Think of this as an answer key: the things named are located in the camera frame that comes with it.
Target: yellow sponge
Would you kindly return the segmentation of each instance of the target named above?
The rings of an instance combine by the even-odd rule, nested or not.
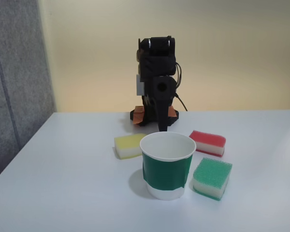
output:
[[[129,159],[140,156],[140,141],[146,134],[133,134],[115,138],[115,149],[120,159]]]

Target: cream wall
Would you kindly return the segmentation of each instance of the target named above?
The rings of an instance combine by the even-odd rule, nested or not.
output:
[[[40,0],[59,112],[130,111],[138,38],[172,35],[189,110],[290,109],[290,0]],[[178,110],[183,107],[174,100]]]

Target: sponge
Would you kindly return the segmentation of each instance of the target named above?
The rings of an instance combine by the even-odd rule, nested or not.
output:
[[[193,173],[193,188],[197,193],[220,201],[226,189],[232,164],[203,158]]]
[[[226,138],[220,135],[203,133],[196,130],[194,130],[189,137],[195,141],[197,151],[222,157]]]
[[[146,134],[133,134],[115,138],[115,149],[120,159],[129,159],[140,156],[140,141]]]

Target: green paper cup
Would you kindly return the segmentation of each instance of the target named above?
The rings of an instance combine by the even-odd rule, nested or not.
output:
[[[175,132],[157,132],[140,142],[143,176],[151,195],[161,200],[181,197],[189,173],[195,142]]]

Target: wire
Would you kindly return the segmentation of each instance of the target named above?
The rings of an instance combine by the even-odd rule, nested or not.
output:
[[[180,65],[176,62],[176,69],[177,69],[177,83],[176,83],[176,88],[178,88],[180,86],[180,83],[182,82],[182,68],[180,67]]]
[[[188,111],[187,108],[186,108],[186,106],[185,106],[185,104],[184,104],[183,101],[179,98],[179,96],[178,96],[177,93],[175,93],[175,97],[177,97],[177,98],[179,99],[179,101],[182,103],[182,105],[183,105],[183,107],[185,108],[185,110]]]

